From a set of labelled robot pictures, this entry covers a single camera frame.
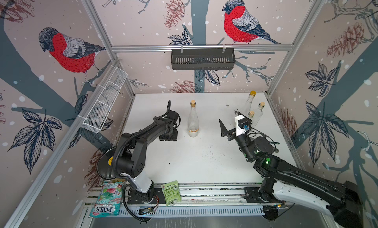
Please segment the small corked labelled bottle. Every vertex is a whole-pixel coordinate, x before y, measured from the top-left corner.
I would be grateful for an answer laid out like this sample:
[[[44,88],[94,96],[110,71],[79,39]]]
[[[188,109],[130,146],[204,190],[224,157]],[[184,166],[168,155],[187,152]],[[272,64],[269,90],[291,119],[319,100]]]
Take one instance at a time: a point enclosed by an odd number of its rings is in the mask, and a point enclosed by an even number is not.
[[[261,119],[262,115],[264,114],[263,109],[265,107],[265,102],[260,102],[256,109],[254,109],[252,112],[252,127],[255,128]]]

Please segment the yellow cap glass bottle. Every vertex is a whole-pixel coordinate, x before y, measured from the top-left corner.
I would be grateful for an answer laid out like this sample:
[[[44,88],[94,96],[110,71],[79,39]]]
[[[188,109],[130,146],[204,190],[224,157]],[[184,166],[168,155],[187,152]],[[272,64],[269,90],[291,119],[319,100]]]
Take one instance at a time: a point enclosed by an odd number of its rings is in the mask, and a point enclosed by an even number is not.
[[[256,91],[251,91],[249,96],[248,96],[248,99],[247,101],[242,105],[241,108],[237,108],[235,110],[235,116],[238,116],[239,113],[241,113],[242,115],[246,116],[246,117],[249,117],[249,113],[252,109],[252,102],[256,96]]]

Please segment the tall corked glass bottle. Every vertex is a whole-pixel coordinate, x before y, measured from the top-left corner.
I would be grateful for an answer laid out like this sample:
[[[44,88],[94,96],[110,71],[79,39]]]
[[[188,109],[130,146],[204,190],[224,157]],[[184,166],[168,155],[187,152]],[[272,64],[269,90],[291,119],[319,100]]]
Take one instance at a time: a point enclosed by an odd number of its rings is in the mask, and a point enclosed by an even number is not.
[[[199,119],[196,112],[196,101],[191,100],[191,110],[188,118],[188,134],[190,137],[197,137],[199,133]]]

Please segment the small corked glass bottle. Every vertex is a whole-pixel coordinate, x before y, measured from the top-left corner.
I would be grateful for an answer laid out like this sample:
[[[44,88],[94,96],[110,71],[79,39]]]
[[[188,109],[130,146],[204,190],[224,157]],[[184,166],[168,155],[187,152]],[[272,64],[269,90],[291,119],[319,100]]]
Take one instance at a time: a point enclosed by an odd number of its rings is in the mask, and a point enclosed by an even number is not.
[[[251,127],[255,127],[255,125],[256,125],[256,118],[255,118],[255,112],[254,111],[250,111],[249,113],[248,113],[248,118],[252,121],[252,123],[251,123]]]

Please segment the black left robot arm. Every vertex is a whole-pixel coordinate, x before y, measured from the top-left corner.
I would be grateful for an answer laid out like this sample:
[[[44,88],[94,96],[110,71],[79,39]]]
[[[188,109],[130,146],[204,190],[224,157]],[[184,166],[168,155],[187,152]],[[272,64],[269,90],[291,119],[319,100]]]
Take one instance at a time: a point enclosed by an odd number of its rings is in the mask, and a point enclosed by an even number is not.
[[[129,183],[132,195],[139,197],[139,202],[149,203],[155,195],[153,181],[143,172],[147,147],[156,139],[177,141],[180,123],[180,115],[171,110],[171,101],[168,101],[166,113],[155,116],[147,127],[126,134],[125,141],[117,146],[111,163],[112,172],[116,178]]]

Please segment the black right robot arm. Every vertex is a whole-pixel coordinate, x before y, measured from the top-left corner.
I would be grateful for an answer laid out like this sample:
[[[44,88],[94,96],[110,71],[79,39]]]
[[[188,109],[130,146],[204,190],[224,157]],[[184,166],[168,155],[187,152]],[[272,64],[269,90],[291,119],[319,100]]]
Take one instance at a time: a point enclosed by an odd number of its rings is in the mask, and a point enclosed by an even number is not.
[[[363,204],[355,183],[330,181],[291,165],[274,155],[276,144],[268,135],[250,138],[250,119],[239,115],[236,121],[231,130],[220,121],[221,136],[235,140],[246,161],[263,177],[259,189],[262,202],[291,202],[328,215],[341,227],[363,227]]]

